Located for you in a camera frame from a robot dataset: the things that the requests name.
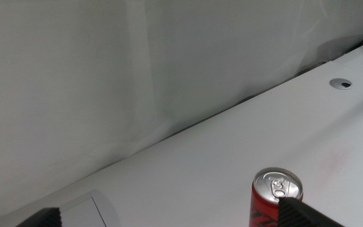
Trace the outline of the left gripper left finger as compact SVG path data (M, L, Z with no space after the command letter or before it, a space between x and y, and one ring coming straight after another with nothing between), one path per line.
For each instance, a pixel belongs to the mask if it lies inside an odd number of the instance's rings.
M43 208L16 227L62 227L60 209L58 207Z

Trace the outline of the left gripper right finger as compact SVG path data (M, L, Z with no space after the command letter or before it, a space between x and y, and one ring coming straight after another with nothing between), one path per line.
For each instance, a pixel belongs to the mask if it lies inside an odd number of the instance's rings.
M279 199L278 227L343 227L299 199Z

